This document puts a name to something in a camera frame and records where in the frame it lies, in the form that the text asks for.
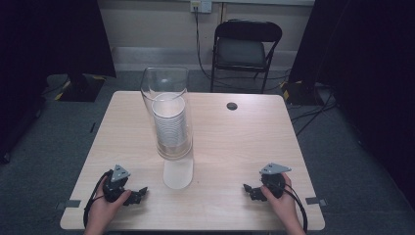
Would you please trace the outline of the stack of white paper cups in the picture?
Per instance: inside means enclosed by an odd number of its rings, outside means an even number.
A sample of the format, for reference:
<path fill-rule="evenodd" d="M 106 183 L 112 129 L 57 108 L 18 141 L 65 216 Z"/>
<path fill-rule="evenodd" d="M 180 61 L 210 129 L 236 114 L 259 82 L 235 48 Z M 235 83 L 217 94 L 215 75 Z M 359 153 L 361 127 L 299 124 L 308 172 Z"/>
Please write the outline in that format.
<path fill-rule="evenodd" d="M 177 93 L 164 92 L 152 104 L 158 140 L 166 147 L 178 147 L 187 140 L 185 100 Z"/>

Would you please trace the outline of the grey tape strip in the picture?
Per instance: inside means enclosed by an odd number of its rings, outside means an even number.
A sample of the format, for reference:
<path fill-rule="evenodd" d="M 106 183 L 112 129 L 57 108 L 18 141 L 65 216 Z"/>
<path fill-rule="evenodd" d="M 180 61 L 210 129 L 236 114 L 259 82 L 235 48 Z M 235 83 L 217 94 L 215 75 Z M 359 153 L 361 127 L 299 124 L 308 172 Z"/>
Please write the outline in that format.
<path fill-rule="evenodd" d="M 64 211 L 66 208 L 78 208 L 80 205 L 80 200 L 66 200 L 63 202 L 58 202 L 56 204 L 56 209 L 60 211 Z"/>
<path fill-rule="evenodd" d="M 305 198 L 308 205 L 319 205 L 320 207 L 326 207 L 327 201 L 325 199 L 319 199 L 318 197 Z"/>

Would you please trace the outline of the white wall outlet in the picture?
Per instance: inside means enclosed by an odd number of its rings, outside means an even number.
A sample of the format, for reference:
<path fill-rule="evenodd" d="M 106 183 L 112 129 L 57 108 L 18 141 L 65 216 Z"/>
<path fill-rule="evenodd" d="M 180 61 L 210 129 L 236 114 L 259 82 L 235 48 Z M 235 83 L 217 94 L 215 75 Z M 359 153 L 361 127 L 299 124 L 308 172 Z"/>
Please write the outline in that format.
<path fill-rule="evenodd" d="M 191 0 L 190 11 L 192 13 L 210 14 L 212 10 L 211 0 Z"/>

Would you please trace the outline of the black stand base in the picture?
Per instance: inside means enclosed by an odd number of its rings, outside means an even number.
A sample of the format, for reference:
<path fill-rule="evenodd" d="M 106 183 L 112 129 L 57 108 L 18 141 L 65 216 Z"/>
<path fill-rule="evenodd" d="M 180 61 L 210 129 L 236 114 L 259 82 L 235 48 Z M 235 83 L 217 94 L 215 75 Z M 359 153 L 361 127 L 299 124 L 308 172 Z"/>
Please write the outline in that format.
<path fill-rule="evenodd" d="M 99 75 L 70 73 L 69 80 L 55 97 L 61 102 L 94 102 L 106 79 Z"/>
<path fill-rule="evenodd" d="M 290 105 L 322 106 L 323 101 L 315 87 L 308 87 L 302 81 L 280 85 L 284 100 Z"/>

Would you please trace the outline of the tall clear glass cylinder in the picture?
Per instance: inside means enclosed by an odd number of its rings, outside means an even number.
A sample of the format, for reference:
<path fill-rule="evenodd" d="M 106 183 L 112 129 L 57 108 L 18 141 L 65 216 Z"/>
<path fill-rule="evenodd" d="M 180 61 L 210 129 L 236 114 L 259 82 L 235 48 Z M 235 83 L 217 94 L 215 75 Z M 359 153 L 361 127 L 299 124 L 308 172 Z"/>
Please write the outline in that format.
<path fill-rule="evenodd" d="M 193 147 L 193 126 L 187 89 L 188 79 L 189 71 L 185 68 L 150 67 L 144 70 L 141 80 L 141 95 L 155 134 L 157 151 L 162 158 L 169 161 L 178 161 L 184 158 Z M 164 92 L 177 93 L 186 103 L 187 140 L 178 147 L 166 147 L 159 142 L 157 137 L 152 104 L 156 97 Z"/>

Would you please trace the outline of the person's left hand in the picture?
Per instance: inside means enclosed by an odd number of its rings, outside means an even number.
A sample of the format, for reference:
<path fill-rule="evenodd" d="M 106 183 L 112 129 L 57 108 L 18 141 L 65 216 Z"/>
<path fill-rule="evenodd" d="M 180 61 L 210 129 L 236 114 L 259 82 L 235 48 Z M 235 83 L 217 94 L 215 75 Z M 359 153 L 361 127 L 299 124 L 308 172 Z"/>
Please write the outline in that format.
<path fill-rule="evenodd" d="M 118 210 L 130 195 L 131 191 L 126 190 L 115 202 L 110 203 L 105 199 L 103 190 L 99 189 L 88 214 L 88 222 L 84 230 L 84 235 L 104 235 Z"/>

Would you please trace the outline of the black folding chair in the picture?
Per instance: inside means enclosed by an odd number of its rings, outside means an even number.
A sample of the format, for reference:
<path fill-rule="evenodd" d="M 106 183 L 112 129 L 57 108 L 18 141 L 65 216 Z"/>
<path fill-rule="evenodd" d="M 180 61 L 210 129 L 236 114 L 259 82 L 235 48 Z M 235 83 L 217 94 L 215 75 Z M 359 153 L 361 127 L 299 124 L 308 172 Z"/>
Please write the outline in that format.
<path fill-rule="evenodd" d="M 249 71 L 257 77 L 263 73 L 260 92 L 264 92 L 274 51 L 283 35 L 282 28 L 272 22 L 228 20 L 220 23 L 213 38 L 210 91 L 215 71 Z"/>

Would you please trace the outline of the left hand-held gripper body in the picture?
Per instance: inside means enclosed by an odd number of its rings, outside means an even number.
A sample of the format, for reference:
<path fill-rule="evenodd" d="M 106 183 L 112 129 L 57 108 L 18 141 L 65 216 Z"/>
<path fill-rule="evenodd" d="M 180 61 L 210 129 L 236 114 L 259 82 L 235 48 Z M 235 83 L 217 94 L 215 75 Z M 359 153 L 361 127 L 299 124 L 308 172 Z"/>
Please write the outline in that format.
<path fill-rule="evenodd" d="M 103 192 L 105 199 L 113 203 L 125 191 L 124 186 L 130 176 L 130 173 L 121 165 L 116 164 L 113 169 L 105 173 L 107 176 L 104 181 Z"/>

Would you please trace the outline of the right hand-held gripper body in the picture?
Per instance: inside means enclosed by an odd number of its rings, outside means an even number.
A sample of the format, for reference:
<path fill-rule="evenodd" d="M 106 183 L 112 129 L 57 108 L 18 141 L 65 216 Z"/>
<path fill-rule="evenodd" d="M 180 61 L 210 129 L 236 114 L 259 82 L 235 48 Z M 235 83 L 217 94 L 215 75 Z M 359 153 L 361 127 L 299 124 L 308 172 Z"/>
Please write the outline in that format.
<path fill-rule="evenodd" d="M 260 180 L 275 198 L 280 198 L 284 193 L 286 184 L 286 180 L 282 173 L 291 170 L 290 167 L 284 165 L 269 163 L 260 170 Z"/>

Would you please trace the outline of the person's right hand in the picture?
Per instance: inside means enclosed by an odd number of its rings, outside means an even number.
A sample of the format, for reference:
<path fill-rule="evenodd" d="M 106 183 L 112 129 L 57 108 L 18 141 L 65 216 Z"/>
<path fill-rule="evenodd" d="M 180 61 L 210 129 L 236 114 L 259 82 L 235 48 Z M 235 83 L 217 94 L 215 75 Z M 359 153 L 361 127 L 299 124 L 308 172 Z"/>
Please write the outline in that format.
<path fill-rule="evenodd" d="M 262 194 L 266 197 L 267 201 L 270 203 L 273 211 L 276 213 L 276 215 L 284 225 L 285 220 L 294 217 L 298 218 L 298 215 L 296 209 L 296 202 L 294 198 L 291 196 L 291 179 L 288 177 L 286 173 L 283 173 L 282 175 L 286 180 L 286 186 L 285 192 L 280 198 L 275 198 L 265 185 L 262 185 L 260 187 L 260 190 Z"/>

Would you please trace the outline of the black curtain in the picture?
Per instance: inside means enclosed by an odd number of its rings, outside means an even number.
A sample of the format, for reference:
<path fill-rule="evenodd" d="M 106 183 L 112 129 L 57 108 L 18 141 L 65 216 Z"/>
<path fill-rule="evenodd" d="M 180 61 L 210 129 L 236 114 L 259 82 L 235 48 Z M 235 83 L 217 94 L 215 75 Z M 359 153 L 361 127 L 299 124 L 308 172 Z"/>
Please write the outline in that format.
<path fill-rule="evenodd" d="M 44 103 L 52 74 L 114 77 L 98 0 L 0 0 L 0 164 Z"/>
<path fill-rule="evenodd" d="M 289 80 L 334 87 L 415 209 L 415 0 L 314 0 Z"/>

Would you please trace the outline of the single white paper cup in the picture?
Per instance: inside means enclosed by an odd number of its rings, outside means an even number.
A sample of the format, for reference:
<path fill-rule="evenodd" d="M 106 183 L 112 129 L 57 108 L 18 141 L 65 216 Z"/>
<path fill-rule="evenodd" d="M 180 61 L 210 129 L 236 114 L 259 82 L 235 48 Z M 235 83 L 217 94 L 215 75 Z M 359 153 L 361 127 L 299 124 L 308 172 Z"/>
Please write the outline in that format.
<path fill-rule="evenodd" d="M 184 158 L 179 161 L 164 161 L 163 182 L 171 189 L 183 189 L 193 179 L 194 161 Z"/>

